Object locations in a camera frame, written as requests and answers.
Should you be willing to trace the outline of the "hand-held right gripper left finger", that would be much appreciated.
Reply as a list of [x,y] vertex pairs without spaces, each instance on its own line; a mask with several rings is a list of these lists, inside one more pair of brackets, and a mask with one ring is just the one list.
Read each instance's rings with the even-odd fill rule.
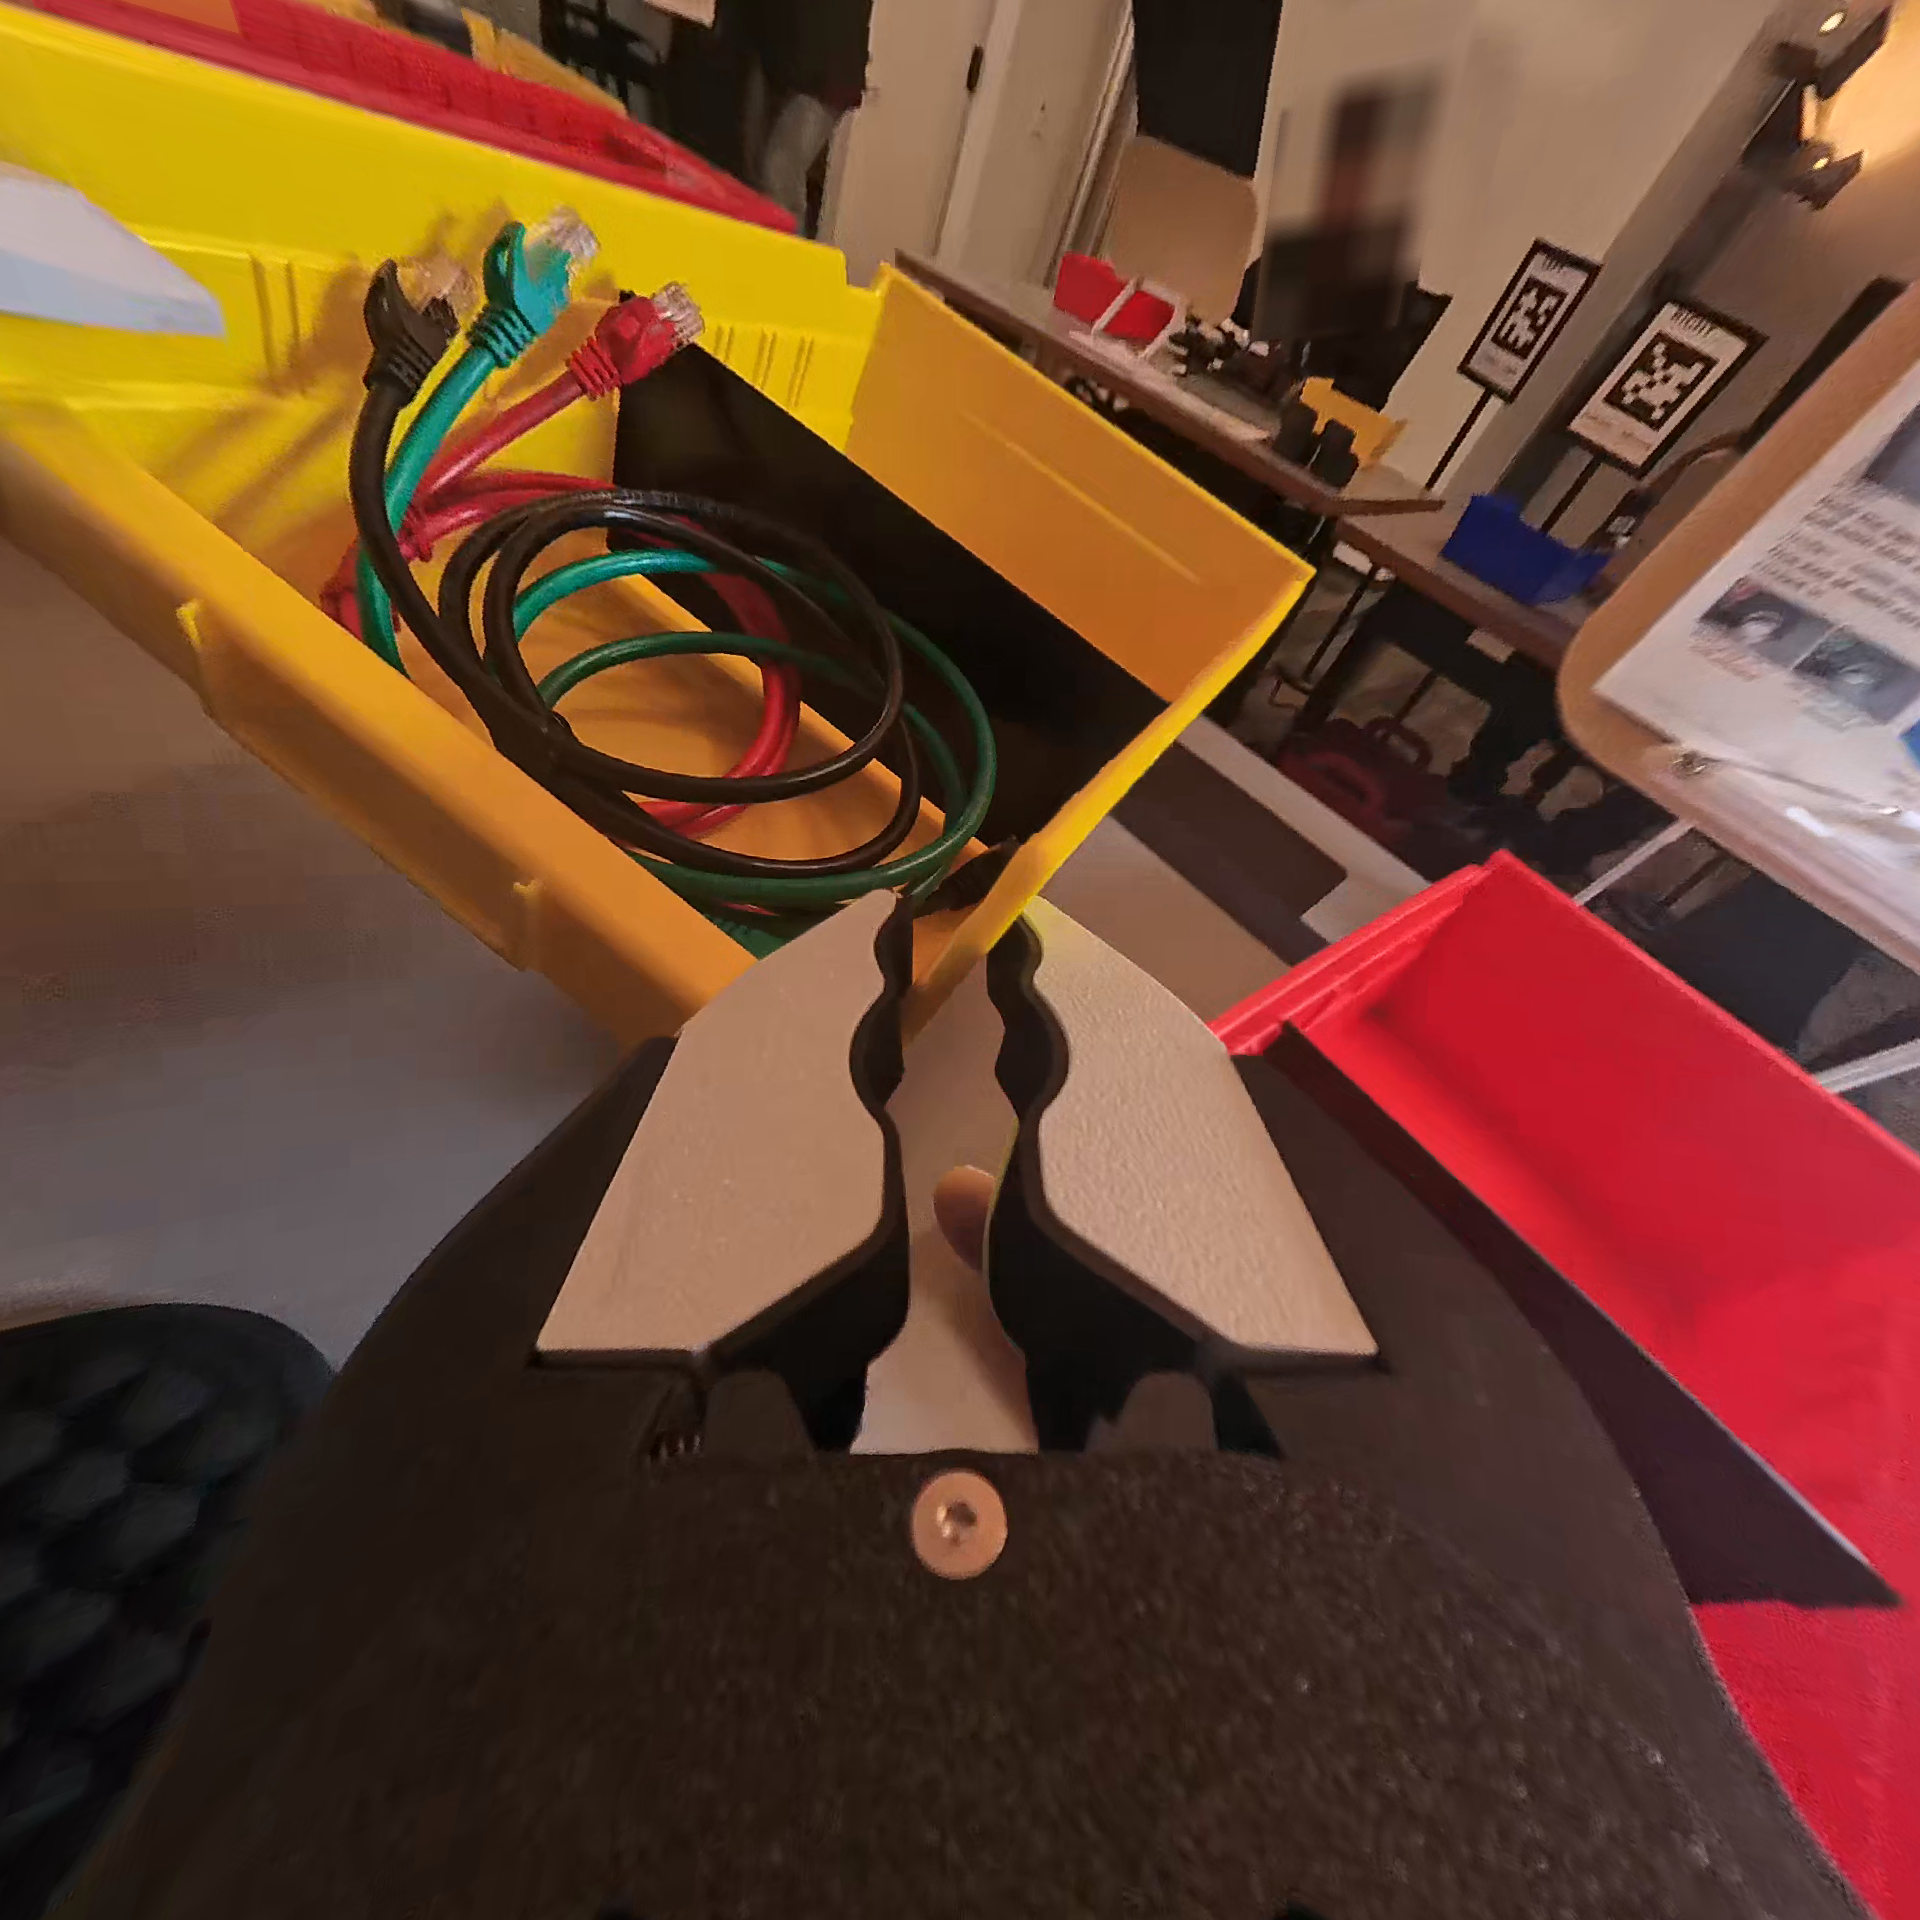
[[874,1243],[912,910],[870,894],[752,963],[664,1055],[539,1328],[545,1359],[734,1363]]

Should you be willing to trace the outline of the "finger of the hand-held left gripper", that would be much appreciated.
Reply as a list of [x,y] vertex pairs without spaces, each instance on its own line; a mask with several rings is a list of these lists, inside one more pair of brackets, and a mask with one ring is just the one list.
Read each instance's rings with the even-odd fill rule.
[[68,183],[3,164],[3,312],[68,326],[221,337],[217,297]]

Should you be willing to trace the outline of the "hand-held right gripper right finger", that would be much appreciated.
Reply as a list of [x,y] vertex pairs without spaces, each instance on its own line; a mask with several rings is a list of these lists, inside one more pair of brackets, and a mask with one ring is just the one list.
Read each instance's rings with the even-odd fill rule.
[[1309,1369],[1378,1358],[1225,1043],[1051,903],[988,965],[1016,1142],[989,1284],[1032,1366]]

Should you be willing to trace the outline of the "yellow plastic bin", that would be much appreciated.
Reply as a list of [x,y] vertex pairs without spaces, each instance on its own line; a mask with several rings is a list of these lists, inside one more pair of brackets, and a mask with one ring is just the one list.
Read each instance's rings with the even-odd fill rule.
[[686,283],[694,356],[809,449],[995,568],[1148,695],[1073,704],[1061,803],[964,918],[917,936],[924,1029],[1033,896],[1251,661],[1309,566],[884,269],[621,183],[4,6],[4,159],[68,185],[224,309],[220,340],[4,317],[4,536],[180,679],[209,719],[516,968],[621,1039],[680,1027],[750,955],[406,686],[316,591],[350,539],[346,462],[387,256],[474,259],[512,216],[592,228],[594,312]]

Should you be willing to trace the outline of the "red plastic bin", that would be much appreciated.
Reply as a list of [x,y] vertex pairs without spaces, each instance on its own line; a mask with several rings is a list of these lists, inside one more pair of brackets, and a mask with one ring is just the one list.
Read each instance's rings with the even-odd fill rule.
[[1917,1915],[1917,1160],[1508,855],[1212,1022],[1297,1029],[1864,1550],[1902,1603],[1707,1647],[1877,1915]]

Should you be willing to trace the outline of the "black bin divider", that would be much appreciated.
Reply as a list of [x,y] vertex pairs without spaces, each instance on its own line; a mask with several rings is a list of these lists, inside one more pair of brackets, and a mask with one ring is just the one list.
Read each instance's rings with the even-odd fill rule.
[[[643,763],[637,803],[659,824],[641,860],[704,910],[797,917],[874,888],[937,896],[974,838],[1022,840],[1165,711],[701,348],[624,388],[612,485],[621,507],[585,576],[645,577],[683,615],[675,631],[594,645],[539,692],[561,707],[656,657],[757,668],[764,712],[734,769],[694,781]],[[894,812],[846,852],[712,840],[739,814],[877,768],[899,780]]]

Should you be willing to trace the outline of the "blue plastic bin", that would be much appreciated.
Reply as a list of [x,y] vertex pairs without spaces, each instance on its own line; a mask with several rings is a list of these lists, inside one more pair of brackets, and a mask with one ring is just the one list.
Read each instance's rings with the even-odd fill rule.
[[1549,607],[1590,589],[1611,553],[1562,542],[1524,518],[1512,495],[1474,493],[1437,557],[1526,607]]

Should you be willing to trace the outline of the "long work table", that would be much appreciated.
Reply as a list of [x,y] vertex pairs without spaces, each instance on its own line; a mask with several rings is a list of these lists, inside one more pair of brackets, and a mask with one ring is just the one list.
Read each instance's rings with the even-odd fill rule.
[[1054,309],[1050,289],[1041,286],[1000,286],[948,272],[912,252],[899,252],[894,268],[977,326],[1017,340],[1022,352],[1036,356],[1042,372],[1083,376],[1097,384],[1182,440],[1244,472],[1266,493],[1283,495],[1322,518],[1426,516],[1450,504],[1440,493],[1410,483],[1393,464],[1363,467],[1345,486],[1323,483],[1309,468],[1283,459],[1270,447],[1275,425],[1266,415],[1262,415],[1264,437],[1254,438],[1249,423],[1200,398],[1184,395],[1170,374],[1152,369],[1138,356],[1096,349],[1091,333]]

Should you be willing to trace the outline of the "black mesh pad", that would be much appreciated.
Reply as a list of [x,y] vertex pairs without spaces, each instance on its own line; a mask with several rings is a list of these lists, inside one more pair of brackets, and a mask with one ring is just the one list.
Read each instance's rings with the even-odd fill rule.
[[3,1915],[45,1915],[202,1662],[267,1467],[329,1391],[282,1321],[205,1302],[3,1333]]

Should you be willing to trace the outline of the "instruction sheet board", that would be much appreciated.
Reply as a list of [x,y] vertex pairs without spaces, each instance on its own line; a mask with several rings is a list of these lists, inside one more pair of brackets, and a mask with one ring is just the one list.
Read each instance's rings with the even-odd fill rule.
[[1568,740],[1917,963],[1917,293],[1864,331],[1579,628]]

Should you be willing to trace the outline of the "small red bin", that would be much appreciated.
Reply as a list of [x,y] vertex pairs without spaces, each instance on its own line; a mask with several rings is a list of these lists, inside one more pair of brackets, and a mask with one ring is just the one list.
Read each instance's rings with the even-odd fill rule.
[[1136,352],[1163,348],[1187,319],[1184,300],[1170,289],[1080,252],[1061,256],[1050,304],[1085,335]]

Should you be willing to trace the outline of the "framed tag sign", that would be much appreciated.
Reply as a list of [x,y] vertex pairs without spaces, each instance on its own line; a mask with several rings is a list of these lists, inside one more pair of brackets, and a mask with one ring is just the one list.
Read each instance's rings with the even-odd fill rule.
[[1661,302],[1574,406],[1565,437],[1589,457],[1646,477],[1766,333],[1688,300]]
[[1500,401],[1516,399],[1597,275],[1596,259],[1534,239],[1457,369]]

